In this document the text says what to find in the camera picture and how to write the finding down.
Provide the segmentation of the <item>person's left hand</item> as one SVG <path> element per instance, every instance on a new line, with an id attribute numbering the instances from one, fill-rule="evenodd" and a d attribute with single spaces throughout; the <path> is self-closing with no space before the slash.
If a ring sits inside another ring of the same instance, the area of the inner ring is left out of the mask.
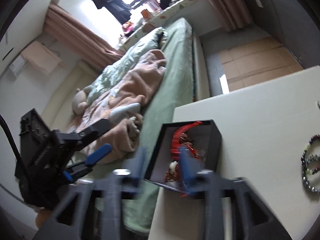
<path id="1" fill-rule="evenodd" d="M 39 209 L 37 211 L 37 216 L 35 218 L 35 225 L 38 229 L 47 221 L 52 215 L 52 210 L 48 209 Z"/>

